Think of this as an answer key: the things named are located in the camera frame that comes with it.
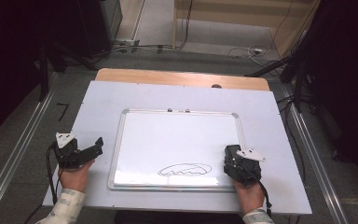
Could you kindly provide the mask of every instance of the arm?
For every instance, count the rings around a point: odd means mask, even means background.
[[[238,201],[245,216],[242,220],[247,224],[252,223],[274,223],[263,209],[264,194],[257,183],[245,187],[241,183],[233,180],[237,191]]]
[[[60,177],[62,193],[53,210],[46,218],[38,221],[37,224],[69,224],[76,222],[86,199],[84,192],[87,186],[89,168],[93,163],[94,161],[89,161],[78,170],[62,170],[60,168],[59,174],[62,172]]]

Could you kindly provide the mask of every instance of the forearm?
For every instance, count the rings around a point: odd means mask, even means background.
[[[257,224],[270,224],[270,223],[274,223],[272,221],[272,219],[269,217],[269,215],[267,215],[267,212],[262,208],[257,208],[251,212],[249,212],[248,214],[246,214],[242,220],[246,223],[246,224],[252,224],[252,223],[257,223]]]
[[[76,223],[77,217],[83,207],[86,194],[73,189],[63,189],[57,203],[48,216],[37,224],[69,224]]]

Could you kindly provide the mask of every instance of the brown wooden surface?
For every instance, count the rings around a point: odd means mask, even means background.
[[[194,87],[212,87],[217,84],[224,89],[269,91],[269,84],[261,77],[229,77],[201,73],[103,68],[98,71],[95,80]]]

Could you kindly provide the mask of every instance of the scribble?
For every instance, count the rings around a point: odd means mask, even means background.
[[[158,171],[159,175],[206,175],[212,171],[212,167],[202,163],[181,163],[163,168]]]

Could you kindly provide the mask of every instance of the person's left hand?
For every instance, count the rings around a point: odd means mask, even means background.
[[[95,160],[89,161],[77,170],[59,169],[61,174],[60,181],[64,189],[74,189],[84,193],[86,191],[87,180],[89,177],[89,168]]]

